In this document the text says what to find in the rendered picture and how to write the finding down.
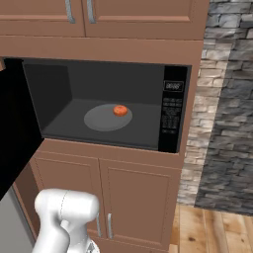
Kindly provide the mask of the grey round microwave plate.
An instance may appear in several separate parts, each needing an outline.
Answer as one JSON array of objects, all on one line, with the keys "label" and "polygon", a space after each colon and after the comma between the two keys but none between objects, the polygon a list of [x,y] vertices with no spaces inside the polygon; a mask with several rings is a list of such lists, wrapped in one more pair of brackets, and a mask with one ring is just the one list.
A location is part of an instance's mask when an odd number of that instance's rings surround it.
[{"label": "grey round microwave plate", "polygon": [[104,104],[91,109],[84,116],[85,125],[97,131],[113,131],[125,127],[132,120],[132,112],[127,108],[127,114],[118,117],[113,113],[116,105]]}]

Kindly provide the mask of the black microwave oven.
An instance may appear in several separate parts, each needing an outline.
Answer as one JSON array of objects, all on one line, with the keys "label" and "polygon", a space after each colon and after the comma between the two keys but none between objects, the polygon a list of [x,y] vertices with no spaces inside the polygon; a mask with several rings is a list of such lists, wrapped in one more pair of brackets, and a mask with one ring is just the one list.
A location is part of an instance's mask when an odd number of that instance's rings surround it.
[{"label": "black microwave oven", "polygon": [[177,153],[190,65],[23,61],[44,137]]}]

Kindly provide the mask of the brown cupboard door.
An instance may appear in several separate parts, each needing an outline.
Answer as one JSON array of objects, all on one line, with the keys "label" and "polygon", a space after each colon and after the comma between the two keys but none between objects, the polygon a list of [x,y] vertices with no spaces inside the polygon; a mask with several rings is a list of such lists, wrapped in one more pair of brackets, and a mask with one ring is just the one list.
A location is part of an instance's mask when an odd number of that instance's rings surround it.
[{"label": "brown cupboard door", "polygon": [[[57,188],[96,195],[100,202],[102,238],[107,237],[97,158],[38,151],[30,163],[39,190]],[[91,236],[99,237],[96,221],[88,223],[87,228]]]},{"label": "brown cupboard door", "polygon": [[83,37],[81,0],[71,0],[70,24],[64,0],[0,0],[1,36]]},{"label": "brown cupboard door", "polygon": [[101,160],[100,172],[108,236],[111,213],[113,240],[167,250],[181,171]]},{"label": "brown cupboard door", "polygon": [[196,41],[204,38],[210,0],[93,0],[89,38]]}]

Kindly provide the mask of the black microwave door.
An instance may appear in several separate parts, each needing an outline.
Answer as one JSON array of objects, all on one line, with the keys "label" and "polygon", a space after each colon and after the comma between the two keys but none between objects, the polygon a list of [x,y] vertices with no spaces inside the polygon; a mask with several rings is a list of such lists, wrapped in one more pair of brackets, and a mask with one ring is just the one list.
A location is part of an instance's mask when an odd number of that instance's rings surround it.
[{"label": "black microwave door", "polygon": [[5,58],[4,63],[0,71],[0,201],[43,141],[23,60]]}]

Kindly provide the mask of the red tomato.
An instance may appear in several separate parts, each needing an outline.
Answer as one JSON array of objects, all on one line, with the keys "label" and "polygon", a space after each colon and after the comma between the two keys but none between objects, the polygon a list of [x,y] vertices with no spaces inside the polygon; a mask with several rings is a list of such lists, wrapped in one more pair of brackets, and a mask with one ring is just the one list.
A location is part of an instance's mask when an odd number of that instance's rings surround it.
[{"label": "red tomato", "polygon": [[127,114],[127,107],[123,105],[116,105],[113,108],[113,113],[118,117],[125,116]]}]

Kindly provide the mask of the grey appliance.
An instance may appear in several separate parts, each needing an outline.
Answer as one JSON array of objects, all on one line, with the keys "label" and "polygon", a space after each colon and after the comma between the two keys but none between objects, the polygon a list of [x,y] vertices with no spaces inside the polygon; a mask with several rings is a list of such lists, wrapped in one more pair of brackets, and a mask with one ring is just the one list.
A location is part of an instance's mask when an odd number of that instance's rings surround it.
[{"label": "grey appliance", "polygon": [[0,201],[0,253],[32,253],[34,238],[13,188]]}]

